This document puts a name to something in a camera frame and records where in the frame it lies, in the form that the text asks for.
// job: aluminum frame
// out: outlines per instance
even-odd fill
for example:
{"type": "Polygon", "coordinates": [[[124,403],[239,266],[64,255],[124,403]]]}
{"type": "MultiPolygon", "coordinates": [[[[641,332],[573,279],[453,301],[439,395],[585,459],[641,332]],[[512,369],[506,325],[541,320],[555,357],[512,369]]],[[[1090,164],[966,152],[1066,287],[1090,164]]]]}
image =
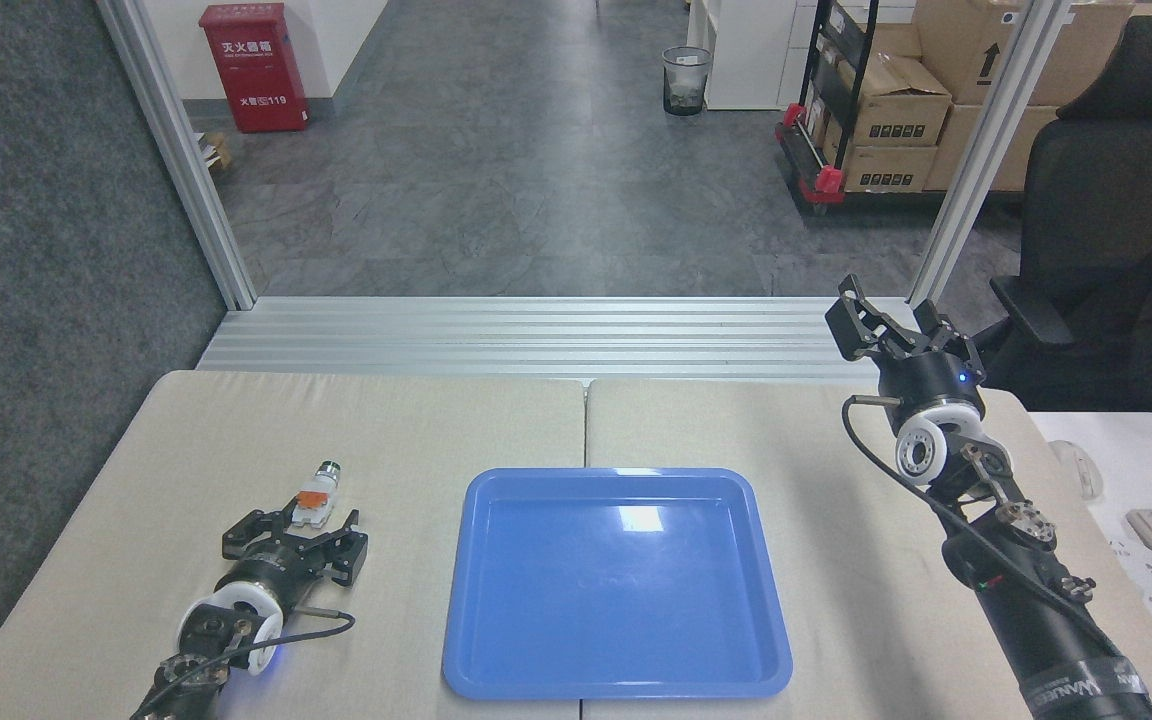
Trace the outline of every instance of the aluminum frame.
{"type": "Polygon", "coordinates": [[[950,272],[963,251],[975,219],[980,214],[984,196],[993,184],[1002,156],[1011,145],[1029,96],[1046,67],[1047,55],[1056,44],[1071,0],[1029,0],[1020,9],[1016,31],[1007,41],[998,82],[990,88],[984,108],[968,142],[968,150],[950,182],[941,213],[937,215],[923,255],[923,265],[909,291],[909,304],[940,300],[950,272]]]}
{"type": "Polygon", "coordinates": [[[225,305],[230,310],[251,310],[256,305],[256,289],[234,242],[217,188],[202,162],[194,129],[145,8],[141,0],[97,0],[97,6],[225,305]]]}

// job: white cabinet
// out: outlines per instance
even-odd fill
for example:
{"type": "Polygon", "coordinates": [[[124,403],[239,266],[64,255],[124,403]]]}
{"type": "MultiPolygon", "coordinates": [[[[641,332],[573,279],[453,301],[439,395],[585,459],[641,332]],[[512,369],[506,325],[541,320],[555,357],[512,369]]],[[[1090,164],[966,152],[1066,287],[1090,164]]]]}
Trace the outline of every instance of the white cabinet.
{"type": "MultiPolygon", "coordinates": [[[[842,3],[858,23],[869,3],[842,3]]],[[[785,109],[799,99],[808,45],[812,40],[812,0],[691,0],[687,45],[714,54],[705,88],[710,109],[785,109]]],[[[914,20],[914,0],[884,0],[878,22],[914,20]]]]}

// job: black chair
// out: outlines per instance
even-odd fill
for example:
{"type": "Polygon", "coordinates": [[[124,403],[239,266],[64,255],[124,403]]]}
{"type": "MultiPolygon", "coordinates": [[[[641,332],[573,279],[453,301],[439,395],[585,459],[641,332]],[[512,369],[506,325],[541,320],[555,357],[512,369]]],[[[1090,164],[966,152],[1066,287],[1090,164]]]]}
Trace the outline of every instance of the black chair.
{"type": "Polygon", "coordinates": [[[1030,410],[1152,411],[1152,17],[1030,151],[1007,318],[975,339],[1030,410]]]}

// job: arrow label on box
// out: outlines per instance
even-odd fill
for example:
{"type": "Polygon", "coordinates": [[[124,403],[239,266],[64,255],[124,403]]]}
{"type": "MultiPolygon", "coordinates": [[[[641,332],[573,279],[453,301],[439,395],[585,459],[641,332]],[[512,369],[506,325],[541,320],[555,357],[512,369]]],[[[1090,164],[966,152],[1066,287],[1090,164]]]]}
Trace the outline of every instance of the arrow label on box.
{"type": "Polygon", "coordinates": [[[1002,53],[998,50],[998,44],[991,45],[988,50],[984,51],[984,65],[980,65],[980,77],[988,77],[990,73],[993,73],[993,61],[998,59],[998,54],[1002,53]]]}

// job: red cabinet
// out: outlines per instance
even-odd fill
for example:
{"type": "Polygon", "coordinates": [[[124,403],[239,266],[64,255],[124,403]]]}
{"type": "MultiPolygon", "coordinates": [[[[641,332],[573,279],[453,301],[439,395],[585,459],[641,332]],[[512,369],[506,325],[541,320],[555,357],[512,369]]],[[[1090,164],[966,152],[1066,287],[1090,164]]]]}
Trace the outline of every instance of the red cabinet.
{"type": "Polygon", "coordinates": [[[305,129],[305,89],[282,3],[211,5],[198,26],[242,132],[305,129]]]}

